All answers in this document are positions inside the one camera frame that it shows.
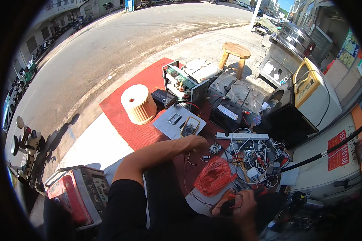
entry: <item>wooden stool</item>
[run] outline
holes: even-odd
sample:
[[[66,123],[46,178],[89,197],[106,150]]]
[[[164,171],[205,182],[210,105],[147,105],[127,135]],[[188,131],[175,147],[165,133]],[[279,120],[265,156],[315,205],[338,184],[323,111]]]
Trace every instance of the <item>wooden stool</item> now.
[[[246,47],[231,42],[224,43],[223,50],[224,54],[221,57],[221,61],[218,67],[222,70],[224,69],[224,66],[227,63],[230,54],[239,57],[240,60],[239,60],[239,67],[237,68],[236,72],[236,78],[238,80],[241,80],[241,76],[243,75],[244,64],[246,62],[246,59],[249,59],[249,57],[251,57],[251,52]]]

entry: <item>person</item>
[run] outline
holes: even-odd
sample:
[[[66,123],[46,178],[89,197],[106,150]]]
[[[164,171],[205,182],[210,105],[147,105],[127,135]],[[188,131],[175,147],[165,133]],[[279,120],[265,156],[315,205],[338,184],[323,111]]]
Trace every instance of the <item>person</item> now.
[[[256,202],[252,190],[236,194],[233,217],[201,215],[186,202],[171,159],[187,151],[208,147],[205,138],[190,135],[157,142],[126,156],[115,172],[98,239],[257,240]],[[149,229],[146,229],[146,200]],[[214,210],[212,213],[217,215],[219,212]]]

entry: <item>black battery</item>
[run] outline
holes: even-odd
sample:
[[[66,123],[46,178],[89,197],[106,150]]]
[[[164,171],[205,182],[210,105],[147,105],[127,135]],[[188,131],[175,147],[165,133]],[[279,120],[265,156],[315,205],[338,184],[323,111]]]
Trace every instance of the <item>black battery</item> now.
[[[169,109],[169,107],[178,99],[175,95],[162,89],[156,89],[152,93],[152,97],[160,109]]]
[[[209,121],[227,132],[234,132],[245,123],[242,109],[230,99],[217,101],[210,112]]]

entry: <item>road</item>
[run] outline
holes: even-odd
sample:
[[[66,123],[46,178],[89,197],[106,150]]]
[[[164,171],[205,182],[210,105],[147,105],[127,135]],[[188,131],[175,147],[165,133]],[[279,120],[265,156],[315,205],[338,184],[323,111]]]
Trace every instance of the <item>road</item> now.
[[[47,136],[62,127],[98,94],[150,55],[213,27],[246,25],[252,13],[223,5],[184,3],[151,7],[99,20],[76,33],[38,71],[14,116]],[[10,154],[19,136],[15,118],[8,130],[5,155],[19,166],[22,155]]]

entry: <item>hand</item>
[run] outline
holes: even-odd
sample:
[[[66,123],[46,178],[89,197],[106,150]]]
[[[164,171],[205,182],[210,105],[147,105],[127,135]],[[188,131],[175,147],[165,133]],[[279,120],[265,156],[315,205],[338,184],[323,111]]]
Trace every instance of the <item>hand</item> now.
[[[183,137],[181,139],[188,144],[187,151],[209,148],[209,144],[208,144],[207,140],[202,136],[189,135],[189,136]]]
[[[233,210],[234,221],[240,226],[246,240],[257,240],[255,225],[257,204],[254,198],[254,191],[239,191],[235,198],[235,204],[237,203],[239,204]]]

